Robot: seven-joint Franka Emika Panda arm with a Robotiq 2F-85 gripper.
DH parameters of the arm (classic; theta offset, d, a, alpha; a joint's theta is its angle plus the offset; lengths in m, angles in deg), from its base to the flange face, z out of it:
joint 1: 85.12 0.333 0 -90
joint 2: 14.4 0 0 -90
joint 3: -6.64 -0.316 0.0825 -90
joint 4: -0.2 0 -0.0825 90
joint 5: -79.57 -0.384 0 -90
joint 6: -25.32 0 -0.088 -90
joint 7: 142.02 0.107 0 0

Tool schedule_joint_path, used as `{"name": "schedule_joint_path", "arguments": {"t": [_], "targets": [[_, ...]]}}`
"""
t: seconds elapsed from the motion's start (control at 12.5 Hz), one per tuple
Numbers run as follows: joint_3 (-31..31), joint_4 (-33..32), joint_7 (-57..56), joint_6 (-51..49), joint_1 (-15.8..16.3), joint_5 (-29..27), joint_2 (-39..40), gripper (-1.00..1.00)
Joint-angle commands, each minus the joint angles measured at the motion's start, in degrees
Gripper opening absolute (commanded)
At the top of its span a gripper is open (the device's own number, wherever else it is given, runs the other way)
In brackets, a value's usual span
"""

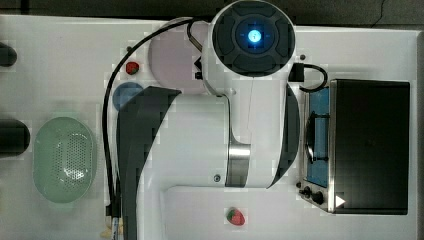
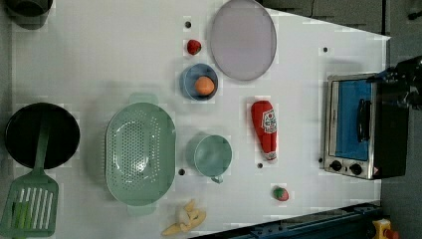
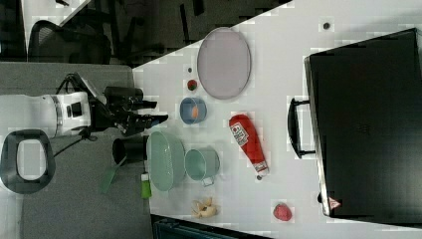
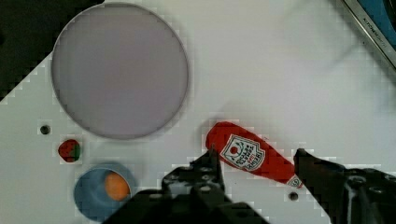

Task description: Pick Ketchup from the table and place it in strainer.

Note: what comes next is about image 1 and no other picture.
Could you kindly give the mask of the red felt strawberry near arm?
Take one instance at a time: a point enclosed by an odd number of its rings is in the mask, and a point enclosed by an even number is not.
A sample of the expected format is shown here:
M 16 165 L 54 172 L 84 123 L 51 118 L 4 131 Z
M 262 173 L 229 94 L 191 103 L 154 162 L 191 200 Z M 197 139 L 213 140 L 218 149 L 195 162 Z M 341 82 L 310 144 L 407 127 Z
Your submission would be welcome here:
M 226 215 L 227 221 L 235 226 L 243 226 L 245 224 L 245 218 L 243 213 L 237 208 L 230 208 Z

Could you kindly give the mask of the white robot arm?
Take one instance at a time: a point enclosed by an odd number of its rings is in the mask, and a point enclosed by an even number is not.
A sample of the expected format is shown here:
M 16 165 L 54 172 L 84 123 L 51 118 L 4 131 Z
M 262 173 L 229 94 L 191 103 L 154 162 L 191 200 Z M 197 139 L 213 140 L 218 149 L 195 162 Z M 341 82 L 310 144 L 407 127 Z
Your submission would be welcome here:
M 166 240 L 163 194 L 176 186 L 270 188 L 298 153 L 288 84 L 294 26 L 275 5 L 238 0 L 208 25 L 202 94 L 149 86 L 118 113 L 124 240 Z

